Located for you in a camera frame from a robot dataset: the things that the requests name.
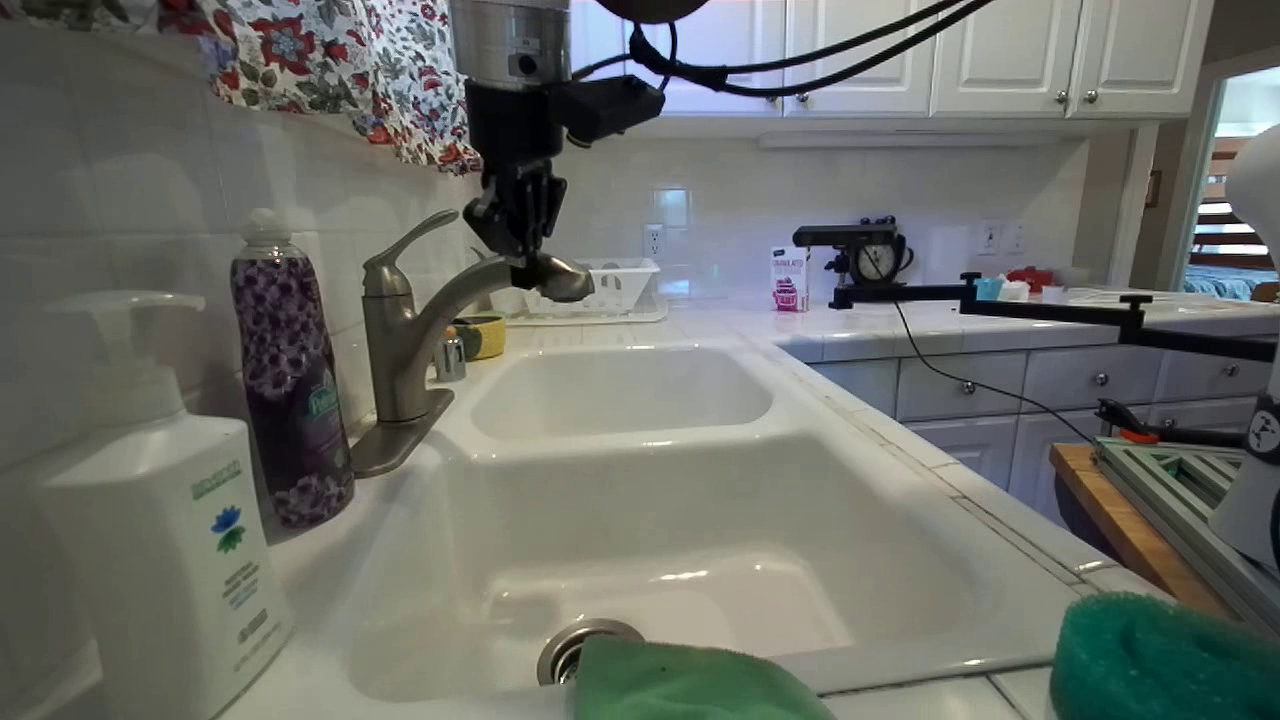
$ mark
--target soap bottle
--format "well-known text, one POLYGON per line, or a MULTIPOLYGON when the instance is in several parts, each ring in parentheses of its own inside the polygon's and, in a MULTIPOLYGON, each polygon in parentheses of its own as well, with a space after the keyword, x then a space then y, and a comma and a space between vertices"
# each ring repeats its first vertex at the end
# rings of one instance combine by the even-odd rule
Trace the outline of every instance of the soap bottle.
POLYGON ((352 502, 343 406, 317 266, 267 208, 243 224, 232 297, 246 429, 270 517, 285 527, 323 525, 352 502))
POLYGON ((86 377, 95 437, 38 460, 47 517, 95 631, 112 714, 221 714, 285 649, 292 617, 267 562, 246 431, 188 417, 177 378, 132 352, 136 306, 201 297, 99 293, 86 316, 103 363, 86 377))

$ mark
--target soap dispenser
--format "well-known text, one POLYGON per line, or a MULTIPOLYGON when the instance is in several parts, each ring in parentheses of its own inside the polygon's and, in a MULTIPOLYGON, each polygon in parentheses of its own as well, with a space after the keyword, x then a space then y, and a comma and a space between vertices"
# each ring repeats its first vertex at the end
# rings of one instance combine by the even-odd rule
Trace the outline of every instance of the soap dispenser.
POLYGON ((86 377, 95 437, 34 468, 75 577, 114 720, 221 714, 285 649, 292 617, 267 562, 246 431, 188 417, 177 378, 132 349, 136 306, 204 306, 177 293, 54 304, 86 316, 108 359, 86 377))

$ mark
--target tile countertop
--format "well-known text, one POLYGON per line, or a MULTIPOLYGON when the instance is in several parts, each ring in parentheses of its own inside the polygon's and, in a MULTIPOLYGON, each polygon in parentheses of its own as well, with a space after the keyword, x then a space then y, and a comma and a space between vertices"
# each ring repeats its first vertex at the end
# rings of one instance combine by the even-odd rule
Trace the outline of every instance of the tile countertop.
MULTIPOLYGON (((1071 323, 1026 323, 1026 318, 990 318, 990 316, 958 316, 957 304, 909 304, 909 323, 919 335, 925 352, 958 349, 1064 349, 1064 342, 1106 342, 1106 326, 1071 326, 1071 323)), ((1231 306, 1204 306, 1204 312, 1150 312, 1150 323, 1175 326, 1204 326, 1204 333, 1280 333, 1280 306, 1231 304, 1231 306)), ((534 352, 534 349, 616 349, 616 342, 687 342, 687 338, 739 338, 739 342, 786 342, 786 352, 803 359, 825 359, 833 352, 864 349, 867 356, 905 349, 905 326, 894 306, 856 306, 856 312, 798 312, 775 316, 763 306, 677 306, 666 318, 654 323, 556 323, 556 326, 511 326, 506 352, 534 352)), ((1000 489, 970 477, 953 457, 934 450, 919 437, 905 431, 894 421, 846 401, 837 385, 821 378, 803 363, 773 352, 778 373, 792 373, 815 401, 838 405, 846 421, 875 431, 885 444, 894 444, 919 468, 929 468, 941 484, 957 493, 957 500, 984 520, 995 537, 1002 537, 1017 552, 1048 568, 1059 583, 1074 597, 1093 592, 1157 592, 1150 583, 1134 578, 1133 572, 1116 568, 1096 549, 1079 543, 1071 532, 1059 532, 1008 500, 1000 489)), ((471 363, 471 377, 488 377, 499 359, 471 363)), ((299 605, 299 617, 323 617, 323 605, 309 607, 311 597, 326 597, 323 562, 332 556, 352 560, 343 549, 375 517, 382 502, 382 489, 371 479, 359 489, 357 502, 303 537, 292 537, 270 549, 270 560, 286 583, 286 597, 299 605)), ((227 720, 275 720, 275 714, 343 714, 343 699, 326 695, 323 682, 309 678, 311 662, 309 640, 285 649, 285 654, 267 667, 267 677, 232 704, 227 720)), ((934 677, 912 678, 891 687, 864 687, 825 695, 837 714, 929 714, 929 720, 966 720, 966 714, 1051 714, 1048 699, 1048 667, 1021 667, 1021 672, 975 672, 975 677, 934 677)), ((499 720, 499 714, 528 714, 528 720, 562 720, 568 704, 562 693, 534 693, 514 713, 484 713, 484 706, 455 706, 455 714, 499 720)))

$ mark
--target white double sink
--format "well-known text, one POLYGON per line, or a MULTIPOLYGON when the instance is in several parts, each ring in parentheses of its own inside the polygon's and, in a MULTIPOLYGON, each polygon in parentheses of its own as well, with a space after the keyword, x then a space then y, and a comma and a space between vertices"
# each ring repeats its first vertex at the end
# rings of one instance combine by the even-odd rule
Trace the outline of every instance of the white double sink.
POLYGON ((309 643, 359 713, 410 714, 528 699, 575 621, 815 693, 1051 654, 1071 586, 838 405, 763 349, 514 356, 375 479, 389 513, 309 643))

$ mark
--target purple bottle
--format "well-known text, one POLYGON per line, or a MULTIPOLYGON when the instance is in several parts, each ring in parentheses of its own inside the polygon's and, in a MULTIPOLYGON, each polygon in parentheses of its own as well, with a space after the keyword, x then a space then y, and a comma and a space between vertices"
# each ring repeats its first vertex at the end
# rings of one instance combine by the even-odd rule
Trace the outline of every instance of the purple bottle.
POLYGON ((232 261, 240 367, 258 484, 285 527, 352 502, 347 431, 334 397, 317 266, 275 210, 254 210, 232 261))

